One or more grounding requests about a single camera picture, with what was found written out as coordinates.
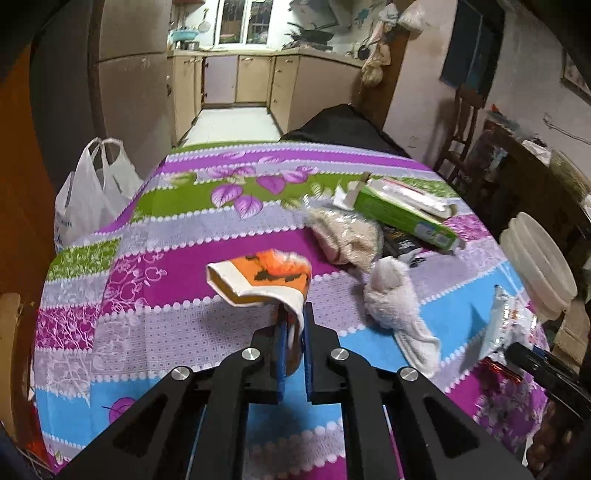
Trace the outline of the white plastic bag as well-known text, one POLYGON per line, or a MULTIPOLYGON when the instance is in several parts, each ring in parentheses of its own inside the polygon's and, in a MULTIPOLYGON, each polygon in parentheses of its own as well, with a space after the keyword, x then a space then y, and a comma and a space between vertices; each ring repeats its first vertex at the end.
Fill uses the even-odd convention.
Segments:
POLYGON ((122 141, 91 140, 55 198, 55 250, 60 252, 114 221, 141 185, 122 141))

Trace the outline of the beige mesh bag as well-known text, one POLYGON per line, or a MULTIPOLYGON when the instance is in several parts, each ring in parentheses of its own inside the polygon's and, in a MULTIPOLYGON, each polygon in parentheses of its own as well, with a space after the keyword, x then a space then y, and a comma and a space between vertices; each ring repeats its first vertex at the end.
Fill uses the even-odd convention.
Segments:
POLYGON ((359 213, 334 207, 310 207, 307 226, 334 265, 351 264, 370 272, 383 252, 382 229, 359 213))

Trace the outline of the dark wooden side table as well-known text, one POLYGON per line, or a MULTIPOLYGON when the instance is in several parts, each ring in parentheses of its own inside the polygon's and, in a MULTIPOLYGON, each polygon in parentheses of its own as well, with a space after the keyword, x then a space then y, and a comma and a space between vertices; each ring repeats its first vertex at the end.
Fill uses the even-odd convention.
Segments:
POLYGON ((509 221, 525 212, 558 245, 567 261, 582 265, 590 256, 590 220, 551 170, 509 133, 498 128, 492 143, 506 155, 496 170, 477 216, 499 238, 509 221))

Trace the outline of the colourful striped tablecloth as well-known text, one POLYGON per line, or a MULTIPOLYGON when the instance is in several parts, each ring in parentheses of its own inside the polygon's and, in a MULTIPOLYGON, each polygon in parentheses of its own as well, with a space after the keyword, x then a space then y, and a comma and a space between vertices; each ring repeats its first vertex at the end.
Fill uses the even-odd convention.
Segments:
MULTIPOLYGON (((311 261, 315 320, 374 366, 405 364, 394 337, 370 324, 363 276, 329 263, 301 200, 325 200, 363 173, 396 178, 447 203, 457 194, 411 159, 304 143, 175 153, 109 226, 52 262, 36 327, 35 396, 49 462, 61 469, 173 367, 204 370, 249 345, 270 308, 235 309, 207 285, 208 264, 276 248, 311 261)), ((543 390, 477 365, 494 289, 522 284, 466 205, 450 221, 466 243, 425 251, 411 278, 422 318, 441 340, 435 384, 511 452, 540 425, 543 390)))

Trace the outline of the translucent plastic trash bucket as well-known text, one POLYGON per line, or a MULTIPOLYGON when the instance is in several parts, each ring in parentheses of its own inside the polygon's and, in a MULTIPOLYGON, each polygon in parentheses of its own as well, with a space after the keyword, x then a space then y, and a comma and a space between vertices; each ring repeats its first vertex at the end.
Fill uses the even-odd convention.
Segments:
POLYGON ((547 321, 566 313, 578 288, 567 260, 546 230, 520 212, 509 221, 499 242, 538 315, 547 321))

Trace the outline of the green cardboard box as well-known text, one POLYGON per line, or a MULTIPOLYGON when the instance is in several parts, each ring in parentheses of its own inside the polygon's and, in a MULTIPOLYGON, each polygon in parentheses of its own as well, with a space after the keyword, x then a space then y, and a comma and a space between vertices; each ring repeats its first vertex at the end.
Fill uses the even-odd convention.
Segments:
POLYGON ((392 177, 359 180, 335 187, 334 205, 394 227, 443 251, 464 249, 466 242, 444 221, 457 213, 456 204, 392 177))

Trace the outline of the wooden chair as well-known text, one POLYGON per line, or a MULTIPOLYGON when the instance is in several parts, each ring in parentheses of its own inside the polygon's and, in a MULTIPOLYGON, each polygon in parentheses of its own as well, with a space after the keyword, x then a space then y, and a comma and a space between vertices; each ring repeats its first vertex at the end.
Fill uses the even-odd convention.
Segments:
POLYGON ((446 177, 446 182, 450 185, 460 172, 468 173, 465 161, 474 138, 478 114, 484 105, 484 98, 467 84, 461 84, 456 90, 452 122, 434 165, 436 173, 440 172, 445 163, 453 166, 451 173, 446 177))

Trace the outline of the beige refrigerator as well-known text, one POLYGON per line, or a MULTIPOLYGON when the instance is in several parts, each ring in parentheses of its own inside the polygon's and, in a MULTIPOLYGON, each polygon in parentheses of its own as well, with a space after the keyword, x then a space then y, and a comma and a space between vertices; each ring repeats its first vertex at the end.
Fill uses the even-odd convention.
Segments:
POLYGON ((69 1, 35 35, 32 116, 55 189, 95 137, 122 141, 140 178, 169 153, 171 7, 169 1, 69 1))

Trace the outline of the orange wooden cabinet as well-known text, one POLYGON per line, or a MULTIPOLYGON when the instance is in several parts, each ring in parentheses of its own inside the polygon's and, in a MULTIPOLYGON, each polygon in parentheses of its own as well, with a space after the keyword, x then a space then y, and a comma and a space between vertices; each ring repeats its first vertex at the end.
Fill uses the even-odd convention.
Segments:
POLYGON ((55 194, 33 124, 30 53, 1 81, 1 291, 37 303, 55 257, 55 194))

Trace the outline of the black snack packet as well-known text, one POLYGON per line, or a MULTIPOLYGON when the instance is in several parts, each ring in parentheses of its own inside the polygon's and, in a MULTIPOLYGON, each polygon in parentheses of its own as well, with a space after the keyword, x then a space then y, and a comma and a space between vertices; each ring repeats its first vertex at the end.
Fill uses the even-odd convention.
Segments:
POLYGON ((422 245, 411 235, 385 224, 383 232, 383 257, 393 257, 415 268, 425 261, 422 245))

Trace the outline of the beige kitchen cabinets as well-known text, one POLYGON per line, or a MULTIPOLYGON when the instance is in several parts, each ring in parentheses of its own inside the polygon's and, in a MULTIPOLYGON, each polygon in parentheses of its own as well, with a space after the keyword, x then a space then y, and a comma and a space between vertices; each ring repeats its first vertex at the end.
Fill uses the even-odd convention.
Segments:
POLYGON ((173 50, 167 56, 171 144, 204 108, 263 107, 282 133, 353 102, 363 62, 315 50, 173 50))

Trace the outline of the black cloth covered object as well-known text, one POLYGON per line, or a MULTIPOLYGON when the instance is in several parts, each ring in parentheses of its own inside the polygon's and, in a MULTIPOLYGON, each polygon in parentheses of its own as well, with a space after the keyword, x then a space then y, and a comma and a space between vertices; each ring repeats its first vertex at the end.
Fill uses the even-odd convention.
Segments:
POLYGON ((283 134, 280 140, 342 145, 410 158, 387 133, 349 104, 325 108, 303 127, 283 134))

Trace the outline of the silver crumpled wrapper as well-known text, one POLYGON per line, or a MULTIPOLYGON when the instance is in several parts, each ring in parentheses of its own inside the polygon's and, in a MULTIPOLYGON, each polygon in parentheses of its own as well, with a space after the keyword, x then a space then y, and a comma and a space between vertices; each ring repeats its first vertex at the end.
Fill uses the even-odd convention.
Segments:
POLYGON ((479 359, 489 358, 507 365, 505 353, 513 343, 532 350, 535 346, 537 320, 537 316, 518 296, 511 296, 502 286, 496 285, 479 359))

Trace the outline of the white fluffy cloth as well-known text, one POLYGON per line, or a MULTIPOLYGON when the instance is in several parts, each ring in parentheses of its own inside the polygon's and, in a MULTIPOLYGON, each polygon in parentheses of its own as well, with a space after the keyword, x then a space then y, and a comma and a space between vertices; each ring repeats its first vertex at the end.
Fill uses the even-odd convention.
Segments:
POLYGON ((441 341, 421 316, 410 267, 392 256, 378 260, 363 288, 363 302, 370 317, 393 332, 408 365, 432 378, 440 366, 441 341))

